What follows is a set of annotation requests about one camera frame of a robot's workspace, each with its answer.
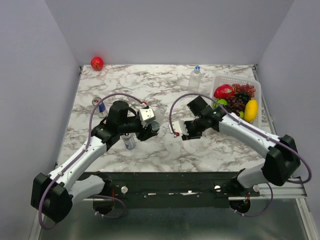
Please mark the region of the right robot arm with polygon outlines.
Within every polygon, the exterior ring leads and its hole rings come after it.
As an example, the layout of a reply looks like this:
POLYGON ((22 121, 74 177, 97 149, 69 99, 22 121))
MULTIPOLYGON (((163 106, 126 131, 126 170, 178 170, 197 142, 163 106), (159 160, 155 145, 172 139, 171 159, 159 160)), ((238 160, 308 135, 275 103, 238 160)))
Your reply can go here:
POLYGON ((300 166, 296 143, 291 136, 280 137, 263 132, 234 113, 228 113, 221 107, 212 108, 201 96, 187 106, 196 118, 176 121, 174 127, 184 141, 199 139, 205 130, 214 129, 236 138, 265 159, 263 164, 237 173, 230 183, 230 191, 234 195, 241 196, 257 184, 282 186, 300 166))

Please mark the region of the clear unlabeled plastic bottle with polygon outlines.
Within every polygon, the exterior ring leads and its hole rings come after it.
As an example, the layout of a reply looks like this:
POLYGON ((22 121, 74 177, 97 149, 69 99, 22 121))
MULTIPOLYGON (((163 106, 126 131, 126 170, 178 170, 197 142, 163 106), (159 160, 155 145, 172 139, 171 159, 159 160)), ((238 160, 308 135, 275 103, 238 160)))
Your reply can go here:
POLYGON ((189 75, 189 82, 188 82, 188 92, 189 93, 196 93, 199 90, 200 83, 202 79, 202 73, 200 71, 195 71, 195 68, 189 75))

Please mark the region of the green label water bottle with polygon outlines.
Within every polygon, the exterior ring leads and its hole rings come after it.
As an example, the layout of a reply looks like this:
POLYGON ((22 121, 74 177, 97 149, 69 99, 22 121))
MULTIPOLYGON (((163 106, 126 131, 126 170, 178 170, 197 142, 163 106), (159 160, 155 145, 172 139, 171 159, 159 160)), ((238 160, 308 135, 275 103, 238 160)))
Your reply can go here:
POLYGON ((155 120, 151 123, 151 127, 153 131, 158 131, 162 126, 166 111, 167 111, 166 105, 160 105, 154 111, 155 120))

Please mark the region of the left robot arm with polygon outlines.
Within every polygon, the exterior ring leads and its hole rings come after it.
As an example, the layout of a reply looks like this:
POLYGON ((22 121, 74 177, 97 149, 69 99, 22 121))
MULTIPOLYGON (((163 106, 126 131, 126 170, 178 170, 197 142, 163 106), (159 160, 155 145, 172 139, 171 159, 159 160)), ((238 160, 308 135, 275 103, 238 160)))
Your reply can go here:
POLYGON ((107 197, 111 185, 101 173, 93 173, 80 180, 80 176, 99 157, 105 154, 121 136, 134 133, 138 140, 146 141, 158 134, 152 122, 155 111, 143 105, 133 116, 125 101, 115 101, 108 116, 96 127, 89 128, 87 140, 68 160, 48 174, 39 173, 33 180, 31 206, 38 211, 39 223, 42 216, 54 223, 61 222, 73 205, 91 196, 107 197))

